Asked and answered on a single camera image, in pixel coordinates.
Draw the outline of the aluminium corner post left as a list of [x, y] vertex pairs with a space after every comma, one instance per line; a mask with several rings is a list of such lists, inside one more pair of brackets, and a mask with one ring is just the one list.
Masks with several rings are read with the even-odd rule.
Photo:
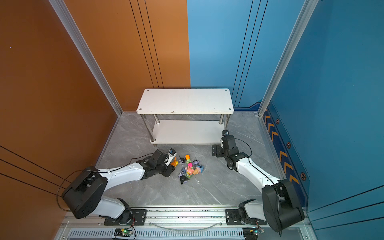
[[105, 75], [103, 74], [99, 64], [97, 63], [91, 49], [89, 48], [85, 38], [83, 37], [79, 27], [77, 26], [74, 18], [72, 17], [66, 3], [62, 0], [49, 0], [55, 13], [59, 17], [61, 23], [69, 34], [71, 40], [75, 44], [78, 52], [81, 54], [83, 60], [93, 74], [95, 80], [100, 86], [102, 92], [110, 103], [118, 117], [123, 114], [123, 109], [120, 106], [115, 94], [112, 91]]

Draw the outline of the black purple kuromi figure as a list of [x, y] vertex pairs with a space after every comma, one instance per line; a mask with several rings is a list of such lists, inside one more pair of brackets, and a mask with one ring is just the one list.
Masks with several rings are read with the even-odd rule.
[[186, 163], [186, 159], [184, 159], [183, 157], [179, 157], [179, 163], [184, 165]]

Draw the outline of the grey donkey toy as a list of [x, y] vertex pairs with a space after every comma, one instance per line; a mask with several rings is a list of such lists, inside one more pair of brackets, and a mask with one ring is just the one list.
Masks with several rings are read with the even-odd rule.
[[179, 178], [181, 178], [181, 177], [186, 177], [186, 176], [187, 176], [187, 169], [188, 169], [188, 168], [182, 168], [182, 169], [181, 169], [181, 172], [180, 172], [180, 174], [179, 174]]

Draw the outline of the pink pig toy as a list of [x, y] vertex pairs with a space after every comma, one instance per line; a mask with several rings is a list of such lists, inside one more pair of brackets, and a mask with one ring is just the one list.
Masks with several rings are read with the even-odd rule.
[[196, 167], [194, 168], [193, 175], [198, 175], [198, 174], [201, 174], [202, 172], [203, 172], [202, 168]]

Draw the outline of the green truck orange top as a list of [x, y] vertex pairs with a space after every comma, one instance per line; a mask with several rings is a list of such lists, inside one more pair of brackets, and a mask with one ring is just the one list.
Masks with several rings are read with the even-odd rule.
[[192, 161], [191, 161], [191, 158], [190, 158], [190, 155], [185, 155], [185, 158], [186, 158], [186, 164], [190, 164]]

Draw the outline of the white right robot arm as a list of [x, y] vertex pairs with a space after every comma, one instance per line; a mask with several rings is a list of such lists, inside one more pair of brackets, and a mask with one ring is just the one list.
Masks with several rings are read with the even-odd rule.
[[224, 158], [227, 168], [246, 177], [262, 194], [262, 203], [250, 199], [239, 204], [240, 221], [245, 225], [267, 222], [277, 233], [305, 219], [305, 213], [294, 185], [259, 167], [250, 155], [240, 152], [236, 138], [222, 131], [221, 143], [213, 145], [213, 155]]

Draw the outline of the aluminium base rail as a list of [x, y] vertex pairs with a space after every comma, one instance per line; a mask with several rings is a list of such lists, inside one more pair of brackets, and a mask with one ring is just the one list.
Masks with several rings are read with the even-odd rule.
[[[244, 240], [242, 228], [265, 230], [258, 240], [315, 240], [309, 220], [305, 219], [282, 233], [258, 221], [243, 225], [235, 219], [237, 208], [230, 206], [149, 206], [133, 208], [135, 223], [107, 226], [98, 216], [76, 219], [67, 214], [55, 236], [56, 240]], [[133, 229], [134, 237], [115, 239], [115, 229]]]

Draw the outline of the aluminium corner post right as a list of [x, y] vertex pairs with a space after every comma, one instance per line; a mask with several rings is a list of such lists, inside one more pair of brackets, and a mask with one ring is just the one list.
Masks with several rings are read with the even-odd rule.
[[284, 75], [284, 72], [296, 50], [296, 47], [313, 15], [313, 12], [318, 4], [319, 0], [307, 0], [304, 2], [303, 7], [299, 13], [299, 16], [292, 29], [290, 37], [275, 69], [275, 72], [271, 78], [271, 81], [267, 87], [263, 100], [258, 110], [258, 116], [261, 118], [264, 116], [268, 105], [270, 104], [272, 97]]

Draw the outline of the purple eared figure toy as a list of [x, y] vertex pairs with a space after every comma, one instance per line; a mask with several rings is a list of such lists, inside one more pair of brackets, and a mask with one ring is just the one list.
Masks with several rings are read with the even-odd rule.
[[194, 160], [193, 161], [193, 166], [194, 167], [197, 167], [197, 166], [199, 166], [200, 165], [200, 161], [198, 161], [198, 160]]

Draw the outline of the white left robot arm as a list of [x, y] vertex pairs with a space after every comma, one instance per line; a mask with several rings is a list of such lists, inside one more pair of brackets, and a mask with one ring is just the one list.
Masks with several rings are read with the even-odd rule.
[[175, 169], [171, 163], [176, 156], [174, 149], [166, 153], [156, 150], [151, 156], [122, 167], [100, 170], [88, 167], [62, 192], [61, 197], [77, 219], [98, 215], [117, 225], [131, 225], [134, 213], [129, 204], [121, 198], [106, 197], [105, 191], [158, 174], [169, 177]]

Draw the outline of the aluminium corner post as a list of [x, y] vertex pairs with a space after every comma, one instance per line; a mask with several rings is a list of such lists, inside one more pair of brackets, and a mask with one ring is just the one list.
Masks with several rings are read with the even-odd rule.
[[59, 17], [61, 23], [69, 34], [71, 40], [75, 44], [78, 52], [81, 54], [83, 60], [93, 74], [95, 80], [100, 86], [102, 92], [110, 103], [118, 117], [123, 114], [123, 109], [120, 106], [115, 94], [112, 91], [105, 75], [103, 74], [99, 64], [97, 63], [91, 49], [89, 48], [85, 38], [83, 37], [79, 27], [77, 26], [74, 18], [72, 17], [66, 3], [62, 0], [49, 0], [55, 13]]
[[258, 116], [261, 118], [264, 116], [268, 105], [270, 104], [272, 97], [284, 75], [284, 72], [296, 50], [296, 47], [313, 15], [313, 12], [318, 4], [319, 0], [307, 0], [304, 2], [303, 7], [299, 13], [299, 16], [292, 29], [290, 37], [275, 69], [275, 72], [271, 78], [271, 81], [267, 87], [263, 100], [258, 110]]

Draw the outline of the green circuit board left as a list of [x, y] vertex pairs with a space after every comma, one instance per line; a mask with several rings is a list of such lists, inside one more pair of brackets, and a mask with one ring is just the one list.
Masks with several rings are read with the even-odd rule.
[[114, 232], [114, 238], [115, 239], [126, 239], [126, 238], [131, 238], [134, 236], [135, 236], [135, 234], [134, 234], [133, 229], [127, 229], [127, 228], [118, 229], [118, 228], [116, 228], [115, 232]]

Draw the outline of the orange fox toy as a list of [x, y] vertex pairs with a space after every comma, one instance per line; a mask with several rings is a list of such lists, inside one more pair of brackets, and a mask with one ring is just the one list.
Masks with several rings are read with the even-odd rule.
[[179, 164], [179, 162], [178, 162], [176, 159], [174, 159], [174, 160], [171, 162], [171, 165], [172, 165], [173, 167], [176, 167], [178, 164]]

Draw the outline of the white two-tier metal shelf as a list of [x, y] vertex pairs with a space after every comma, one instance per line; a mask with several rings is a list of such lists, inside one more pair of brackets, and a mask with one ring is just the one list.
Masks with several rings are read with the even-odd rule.
[[233, 113], [229, 89], [146, 89], [137, 108], [153, 145], [218, 145]]

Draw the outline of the circuit board right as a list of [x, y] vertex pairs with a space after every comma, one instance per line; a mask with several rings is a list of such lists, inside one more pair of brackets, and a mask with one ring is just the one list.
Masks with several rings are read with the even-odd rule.
[[261, 234], [265, 233], [262, 228], [242, 228], [245, 240], [257, 240]]

